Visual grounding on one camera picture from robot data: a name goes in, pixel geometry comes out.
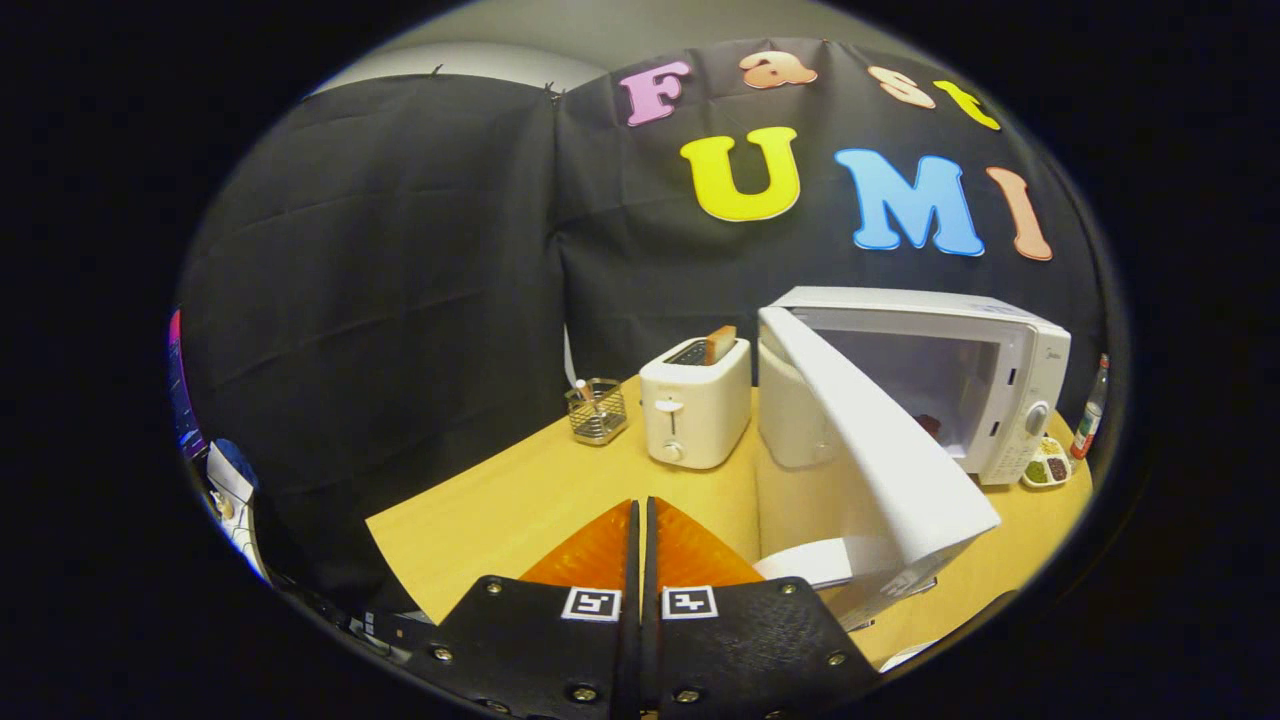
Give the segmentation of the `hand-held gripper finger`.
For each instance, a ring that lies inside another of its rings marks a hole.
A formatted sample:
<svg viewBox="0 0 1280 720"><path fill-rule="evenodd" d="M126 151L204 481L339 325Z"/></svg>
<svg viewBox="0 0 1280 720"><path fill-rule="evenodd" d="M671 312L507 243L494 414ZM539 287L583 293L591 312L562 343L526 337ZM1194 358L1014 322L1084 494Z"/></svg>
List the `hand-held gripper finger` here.
<svg viewBox="0 0 1280 720"><path fill-rule="evenodd" d="M640 507L620 509L618 583L483 575L404 670L484 717L639 719Z"/></svg>
<svg viewBox="0 0 1280 720"><path fill-rule="evenodd" d="M881 684L800 577L671 583L676 542L646 501L645 706L660 719L818 719Z"/></svg>

